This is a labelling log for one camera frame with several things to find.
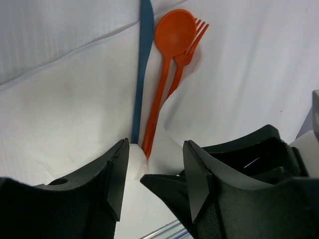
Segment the orange plastic fork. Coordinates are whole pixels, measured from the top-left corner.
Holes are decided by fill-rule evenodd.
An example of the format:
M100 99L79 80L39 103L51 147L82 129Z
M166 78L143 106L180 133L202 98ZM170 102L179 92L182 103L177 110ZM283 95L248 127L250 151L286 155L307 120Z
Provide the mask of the orange plastic fork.
M182 73L183 73L184 67L191 63L191 60L192 60L192 57L195 53L197 45L199 44L199 41L201 40L201 38L204 35L207 28L209 27L209 25L207 23L201 21L200 19L197 19L197 18L194 18L194 19L195 19L195 23L196 23L196 32L195 32L195 37L194 37L192 43L190 44L190 46L186 50L184 50L182 53L180 53L172 58L172 60L174 60L176 63L176 70L175 70L175 74L174 74L174 78L173 78L171 87L170 87L169 92L167 94L168 96L170 96L179 86L181 78L182 78ZM152 144L153 144L154 136L153 136L152 141L148 147L150 154L152 151Z

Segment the white paper napkin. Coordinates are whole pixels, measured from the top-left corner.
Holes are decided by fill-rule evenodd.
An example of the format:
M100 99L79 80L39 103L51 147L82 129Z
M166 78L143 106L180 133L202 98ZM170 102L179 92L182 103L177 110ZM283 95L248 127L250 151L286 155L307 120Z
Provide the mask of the white paper napkin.
M316 0L155 0L155 20L183 8L209 24L179 88L165 98L149 160L130 145L115 238L138 239L175 220L140 182L183 169L182 145L205 147L266 124L297 137L319 87ZM0 173L48 183L132 131L137 0L0 3Z

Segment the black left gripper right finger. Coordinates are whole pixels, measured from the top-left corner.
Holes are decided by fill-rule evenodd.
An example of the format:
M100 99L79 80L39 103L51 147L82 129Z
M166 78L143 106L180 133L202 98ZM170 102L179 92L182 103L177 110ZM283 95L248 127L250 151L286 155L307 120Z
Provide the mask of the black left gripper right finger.
M318 238L319 180L272 125L208 147L187 140L183 161L200 238Z

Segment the blue plastic knife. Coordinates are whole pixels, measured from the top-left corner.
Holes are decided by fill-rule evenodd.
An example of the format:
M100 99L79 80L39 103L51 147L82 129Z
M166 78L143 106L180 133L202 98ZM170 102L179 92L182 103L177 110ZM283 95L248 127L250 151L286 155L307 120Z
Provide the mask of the blue plastic knife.
M150 51L154 40L154 24L154 11L151 1L141 0L138 74L131 134L131 140L133 144L137 144L139 141L144 78Z

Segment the orange plastic spoon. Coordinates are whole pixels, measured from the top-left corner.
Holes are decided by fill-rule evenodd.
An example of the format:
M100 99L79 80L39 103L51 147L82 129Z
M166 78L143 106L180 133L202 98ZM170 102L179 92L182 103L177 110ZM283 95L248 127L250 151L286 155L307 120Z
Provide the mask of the orange plastic spoon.
M164 92L172 58L192 43L196 32L196 23L193 15L184 9L176 9L164 15L155 30L155 45L162 54L163 63L161 76L146 126L142 149L147 158L150 156L149 144L154 136L161 98Z

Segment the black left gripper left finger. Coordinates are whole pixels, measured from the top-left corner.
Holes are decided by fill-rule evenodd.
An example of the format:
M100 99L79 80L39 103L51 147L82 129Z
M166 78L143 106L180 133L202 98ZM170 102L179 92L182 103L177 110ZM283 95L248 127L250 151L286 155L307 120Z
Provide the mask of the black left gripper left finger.
M128 139L51 183L0 180L3 239L112 239L120 220L129 160Z

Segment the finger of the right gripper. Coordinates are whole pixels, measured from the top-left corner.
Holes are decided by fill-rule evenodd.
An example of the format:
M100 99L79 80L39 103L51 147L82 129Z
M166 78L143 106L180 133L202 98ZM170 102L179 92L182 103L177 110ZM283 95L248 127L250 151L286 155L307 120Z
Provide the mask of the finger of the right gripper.
M193 238L197 238L184 176L145 174L140 182L165 203Z

